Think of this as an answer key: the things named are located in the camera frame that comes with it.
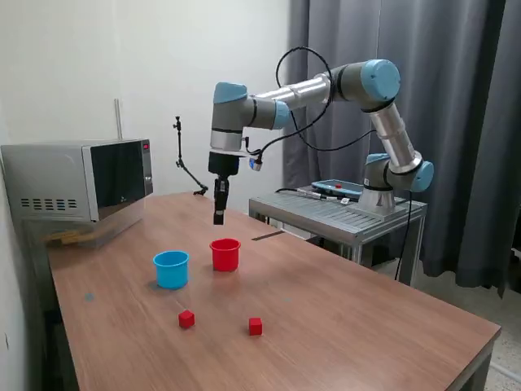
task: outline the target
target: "metal cart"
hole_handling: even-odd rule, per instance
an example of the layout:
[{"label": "metal cart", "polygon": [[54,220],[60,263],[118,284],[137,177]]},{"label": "metal cart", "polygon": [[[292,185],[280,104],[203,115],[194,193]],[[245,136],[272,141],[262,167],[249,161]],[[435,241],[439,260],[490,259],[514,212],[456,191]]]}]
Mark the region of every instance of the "metal cart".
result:
[{"label": "metal cart", "polygon": [[[261,221],[271,217],[311,234],[341,244],[341,255],[370,267],[370,242],[407,224],[409,202],[396,198],[396,209],[386,216],[367,213],[356,203],[343,205],[336,200],[319,200],[306,195],[280,192],[249,200],[249,215]],[[399,281],[414,285],[419,263],[423,223],[427,204],[413,201],[410,226],[401,261]]]}]

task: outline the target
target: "black tripod stand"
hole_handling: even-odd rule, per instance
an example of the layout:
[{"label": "black tripod stand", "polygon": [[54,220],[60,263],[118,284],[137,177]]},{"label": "black tripod stand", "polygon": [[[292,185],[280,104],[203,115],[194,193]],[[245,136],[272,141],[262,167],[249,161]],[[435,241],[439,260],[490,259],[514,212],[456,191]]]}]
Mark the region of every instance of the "black tripod stand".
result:
[{"label": "black tripod stand", "polygon": [[179,121],[179,118],[181,118],[181,117],[176,116],[176,123],[175,123],[175,125],[173,125],[173,128],[177,129],[177,144],[179,145],[179,156],[178,156],[177,161],[176,161],[176,166],[178,168],[184,169],[185,172],[188,175],[190,175],[190,178],[194,179],[195,183],[197,183],[199,185],[199,187],[201,188],[201,190],[194,191],[194,196],[197,195],[197,194],[200,194],[200,195],[204,196],[204,193],[206,193],[206,191],[208,190],[208,187],[205,186],[203,183],[199,182],[197,180],[197,178],[194,175],[192,175],[190,170],[185,166],[185,163],[182,161],[182,156],[181,156],[181,121]]}]

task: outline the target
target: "white wall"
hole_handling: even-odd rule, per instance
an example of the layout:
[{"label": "white wall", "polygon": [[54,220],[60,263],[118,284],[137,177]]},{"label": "white wall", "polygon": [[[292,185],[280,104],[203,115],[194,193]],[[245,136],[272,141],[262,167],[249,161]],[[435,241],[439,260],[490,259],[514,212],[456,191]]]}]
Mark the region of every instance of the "white wall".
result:
[{"label": "white wall", "polygon": [[[218,81],[251,93],[276,88],[274,69],[288,45],[289,0],[116,0],[125,137],[151,139],[156,194],[199,190],[176,168],[175,116],[182,119],[183,160],[213,193],[208,149]],[[251,147],[280,135],[246,130]],[[241,160],[230,179],[229,206],[282,185],[282,143],[265,153],[259,173]]]},{"label": "white wall", "polygon": [[[0,103],[0,143],[9,141]],[[17,277],[22,262],[0,171],[0,389],[29,389],[26,316],[22,302],[24,283]]]},{"label": "white wall", "polygon": [[108,0],[0,2],[0,99],[13,143],[116,138]]}]

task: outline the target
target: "red cube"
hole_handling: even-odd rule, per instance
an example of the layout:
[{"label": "red cube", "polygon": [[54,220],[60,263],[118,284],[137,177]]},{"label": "red cube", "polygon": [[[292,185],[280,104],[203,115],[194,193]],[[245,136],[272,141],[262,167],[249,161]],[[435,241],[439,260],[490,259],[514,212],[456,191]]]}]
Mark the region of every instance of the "red cube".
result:
[{"label": "red cube", "polygon": [[195,315],[189,310],[184,310],[179,314],[179,327],[190,328],[195,324]]},{"label": "red cube", "polygon": [[261,336],[262,335],[262,320],[261,318],[250,318],[250,336]]}]

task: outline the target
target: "microwave window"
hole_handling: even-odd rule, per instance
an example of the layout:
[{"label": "microwave window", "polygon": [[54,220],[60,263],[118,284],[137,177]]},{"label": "microwave window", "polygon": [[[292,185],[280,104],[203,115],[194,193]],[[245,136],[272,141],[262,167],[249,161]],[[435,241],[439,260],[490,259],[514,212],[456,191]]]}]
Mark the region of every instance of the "microwave window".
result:
[{"label": "microwave window", "polygon": [[99,218],[145,196],[141,143],[118,143],[90,149]]}]

